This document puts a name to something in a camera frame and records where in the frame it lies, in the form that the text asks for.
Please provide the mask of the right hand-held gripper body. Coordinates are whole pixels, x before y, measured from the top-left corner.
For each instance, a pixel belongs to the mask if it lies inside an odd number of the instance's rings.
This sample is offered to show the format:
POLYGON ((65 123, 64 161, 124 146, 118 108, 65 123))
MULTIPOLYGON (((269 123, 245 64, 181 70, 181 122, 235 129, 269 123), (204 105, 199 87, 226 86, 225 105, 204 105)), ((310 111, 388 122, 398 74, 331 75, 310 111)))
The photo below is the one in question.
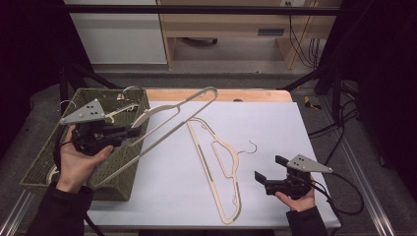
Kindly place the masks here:
POLYGON ((281 192, 292 200, 298 200, 305 196, 309 191, 312 180, 311 173, 331 173, 332 169, 317 161, 298 154, 293 157, 286 166, 286 178, 283 180, 269 180, 264 183, 266 194, 274 195, 281 192))

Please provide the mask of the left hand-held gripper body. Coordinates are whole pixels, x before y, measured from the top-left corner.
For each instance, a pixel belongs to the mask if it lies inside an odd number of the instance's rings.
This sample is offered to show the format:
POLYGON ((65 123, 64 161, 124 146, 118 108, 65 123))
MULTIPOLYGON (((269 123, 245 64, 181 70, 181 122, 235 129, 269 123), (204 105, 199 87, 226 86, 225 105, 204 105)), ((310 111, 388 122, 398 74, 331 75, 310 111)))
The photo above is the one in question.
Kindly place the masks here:
POLYGON ((59 124, 75 126, 70 141, 78 152, 93 156, 111 146, 107 136, 114 125, 106 121, 105 112, 97 98, 63 117, 59 124))

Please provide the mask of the green woven basket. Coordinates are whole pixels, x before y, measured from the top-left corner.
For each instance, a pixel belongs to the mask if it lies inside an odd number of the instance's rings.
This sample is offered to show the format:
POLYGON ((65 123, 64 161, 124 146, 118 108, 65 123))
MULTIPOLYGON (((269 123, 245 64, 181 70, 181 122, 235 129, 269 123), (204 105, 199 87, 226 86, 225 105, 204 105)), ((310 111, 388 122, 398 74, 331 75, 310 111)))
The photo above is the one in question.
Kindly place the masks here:
MULTIPOLYGON (((107 122, 118 126, 132 125, 146 109, 149 109, 148 96, 141 89, 122 91, 121 89, 110 88, 79 88, 72 98, 74 104, 68 106, 64 115, 71 114, 95 99, 100 102, 105 114, 133 105, 133 108, 121 111, 115 114, 113 118, 107 119, 107 122)), ((63 142, 66 133, 67 128, 61 125, 55 127, 30 169, 21 180, 21 186, 34 194, 42 196, 47 186, 59 178, 58 173, 52 173, 52 171, 56 171, 53 151, 56 148, 57 137, 61 136, 61 142, 63 142)), ((142 151, 142 146, 143 141, 136 143, 134 146, 125 144, 123 147, 117 147, 111 156, 96 169, 90 179, 93 185, 98 186, 93 197, 96 201, 127 202, 130 199, 138 165, 137 161, 117 173, 106 183, 102 183, 102 181, 138 156, 142 151)))

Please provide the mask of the person's right hand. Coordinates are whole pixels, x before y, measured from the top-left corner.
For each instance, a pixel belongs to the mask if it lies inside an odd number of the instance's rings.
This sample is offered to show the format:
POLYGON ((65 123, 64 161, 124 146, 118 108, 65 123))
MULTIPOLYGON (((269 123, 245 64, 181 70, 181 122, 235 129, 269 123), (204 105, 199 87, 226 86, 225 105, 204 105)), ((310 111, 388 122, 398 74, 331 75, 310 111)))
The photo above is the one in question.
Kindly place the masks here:
POLYGON ((301 212, 313 208, 316 205, 315 191, 313 188, 310 188, 310 191, 298 200, 292 200, 281 192, 276 192, 274 195, 292 211, 301 212))

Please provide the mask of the person's left hand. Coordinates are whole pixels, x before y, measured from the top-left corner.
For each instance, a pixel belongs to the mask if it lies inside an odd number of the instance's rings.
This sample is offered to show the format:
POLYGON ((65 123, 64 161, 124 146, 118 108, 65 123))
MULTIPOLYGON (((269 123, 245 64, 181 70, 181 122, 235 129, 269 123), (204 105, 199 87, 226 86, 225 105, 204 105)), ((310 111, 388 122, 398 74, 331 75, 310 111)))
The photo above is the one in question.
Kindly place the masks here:
POLYGON ((64 144, 60 147, 61 172, 56 188, 62 192, 77 194, 95 167, 108 158, 113 146, 103 148, 94 156, 78 152, 72 143, 74 129, 74 125, 69 127, 64 144))

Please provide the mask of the white table mat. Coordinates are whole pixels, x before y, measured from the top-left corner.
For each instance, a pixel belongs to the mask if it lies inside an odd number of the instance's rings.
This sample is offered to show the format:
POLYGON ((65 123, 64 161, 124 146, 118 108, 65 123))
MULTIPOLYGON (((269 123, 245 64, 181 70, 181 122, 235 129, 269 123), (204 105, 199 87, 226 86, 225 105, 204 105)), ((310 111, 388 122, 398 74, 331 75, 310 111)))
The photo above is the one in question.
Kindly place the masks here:
MULTIPOLYGON (((180 121, 201 108, 204 102, 188 102, 181 113, 144 141, 144 147, 158 140, 180 121)), ((149 119, 152 130, 176 111, 156 114, 149 119)), ((298 154, 315 156, 299 108, 294 102, 216 101, 195 117, 204 119, 239 154, 238 181, 242 210, 233 228, 278 228, 287 224, 287 206, 266 194, 255 180, 255 171, 269 179, 282 180, 285 167, 275 162, 281 155, 291 159, 298 154)), ((211 136, 194 122, 208 167, 228 216, 234 210, 231 180, 224 178, 209 144, 211 136)), ((227 171, 231 156, 216 146, 227 171)), ((95 202, 89 216, 98 226, 133 228, 224 228, 211 194, 187 123, 140 158, 129 201, 95 202)))

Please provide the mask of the black metal stand leg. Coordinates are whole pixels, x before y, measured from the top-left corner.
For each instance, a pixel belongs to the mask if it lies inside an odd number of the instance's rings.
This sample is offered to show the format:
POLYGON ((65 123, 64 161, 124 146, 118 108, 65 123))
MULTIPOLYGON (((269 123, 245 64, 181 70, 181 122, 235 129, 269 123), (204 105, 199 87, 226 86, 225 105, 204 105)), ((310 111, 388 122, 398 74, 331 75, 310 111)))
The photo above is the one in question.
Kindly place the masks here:
POLYGON ((314 87, 317 95, 325 95, 330 89, 331 93, 331 118, 337 124, 341 124, 340 95, 341 95, 341 74, 336 63, 326 63, 313 72, 308 73, 301 79, 284 86, 281 90, 293 91, 307 82, 318 79, 314 87))
POLYGON ((71 86, 74 90, 85 89, 88 87, 85 78, 105 86, 108 89, 119 89, 119 86, 107 81, 105 78, 96 74, 93 70, 89 70, 79 64, 67 64, 62 67, 59 74, 59 90, 60 90, 60 113, 63 114, 69 104, 69 90, 71 86))

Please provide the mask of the yellow and black tool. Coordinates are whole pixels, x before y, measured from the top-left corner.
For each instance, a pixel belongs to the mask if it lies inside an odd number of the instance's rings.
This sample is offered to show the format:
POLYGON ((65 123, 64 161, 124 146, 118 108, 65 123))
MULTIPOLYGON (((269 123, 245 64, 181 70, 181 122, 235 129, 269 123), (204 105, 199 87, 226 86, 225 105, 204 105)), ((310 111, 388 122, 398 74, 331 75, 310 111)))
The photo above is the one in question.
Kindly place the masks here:
POLYGON ((315 110, 322 110, 320 105, 312 104, 309 96, 304 96, 304 105, 306 108, 312 108, 315 110))

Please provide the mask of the white cabinet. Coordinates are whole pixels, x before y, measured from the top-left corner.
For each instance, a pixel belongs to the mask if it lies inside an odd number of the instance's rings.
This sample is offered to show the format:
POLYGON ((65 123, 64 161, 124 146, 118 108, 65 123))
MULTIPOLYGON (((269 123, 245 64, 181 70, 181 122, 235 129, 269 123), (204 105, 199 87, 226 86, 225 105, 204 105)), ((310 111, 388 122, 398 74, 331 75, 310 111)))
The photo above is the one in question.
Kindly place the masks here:
POLYGON ((158 14, 71 13, 92 64, 166 64, 158 14))

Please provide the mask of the wooden desk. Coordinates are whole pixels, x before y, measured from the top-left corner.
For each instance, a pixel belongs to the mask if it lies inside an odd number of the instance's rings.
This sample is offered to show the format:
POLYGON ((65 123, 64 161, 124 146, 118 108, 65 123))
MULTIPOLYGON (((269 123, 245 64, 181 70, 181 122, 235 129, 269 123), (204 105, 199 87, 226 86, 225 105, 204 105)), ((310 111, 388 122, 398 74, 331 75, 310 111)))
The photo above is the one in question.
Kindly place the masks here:
MULTIPOLYGON (((338 8, 342 0, 155 0, 162 5, 338 8)), ((325 41, 334 16, 161 14, 168 62, 173 62, 177 38, 274 38, 287 69, 307 55, 309 38, 325 41)))

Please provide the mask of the aluminium rail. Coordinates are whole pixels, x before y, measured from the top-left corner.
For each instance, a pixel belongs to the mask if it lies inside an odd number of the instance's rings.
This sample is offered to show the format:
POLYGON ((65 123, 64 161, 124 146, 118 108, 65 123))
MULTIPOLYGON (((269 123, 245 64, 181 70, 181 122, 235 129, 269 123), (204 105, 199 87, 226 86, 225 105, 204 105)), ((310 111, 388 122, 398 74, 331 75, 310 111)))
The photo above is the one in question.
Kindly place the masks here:
POLYGON ((12 210, 0 225, 0 236, 15 235, 30 207, 33 197, 34 194, 31 192, 27 190, 22 191, 12 210))
POLYGON ((325 115, 331 124, 335 124, 334 132, 336 144, 332 148, 330 154, 326 157, 326 161, 334 160, 334 154, 337 150, 341 152, 347 169, 349 170, 355 186, 361 194, 364 201, 364 208, 370 215, 373 224, 380 236, 396 236, 394 229, 387 217, 383 206, 374 191, 369 178, 366 176, 365 169, 360 165, 353 148, 345 137, 345 125, 348 119, 355 118, 359 111, 354 107, 354 101, 348 100, 340 104, 341 124, 337 125, 331 118, 331 99, 327 96, 318 96, 318 100, 323 108, 325 115))

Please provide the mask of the black horizontal frame bar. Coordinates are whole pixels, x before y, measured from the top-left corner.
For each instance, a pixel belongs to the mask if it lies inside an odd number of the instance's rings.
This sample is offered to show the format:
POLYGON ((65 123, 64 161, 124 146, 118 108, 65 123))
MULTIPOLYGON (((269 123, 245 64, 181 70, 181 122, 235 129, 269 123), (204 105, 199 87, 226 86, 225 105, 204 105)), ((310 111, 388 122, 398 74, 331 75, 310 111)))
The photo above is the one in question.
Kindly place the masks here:
POLYGON ((337 16, 339 8, 188 5, 66 5, 70 13, 337 16))

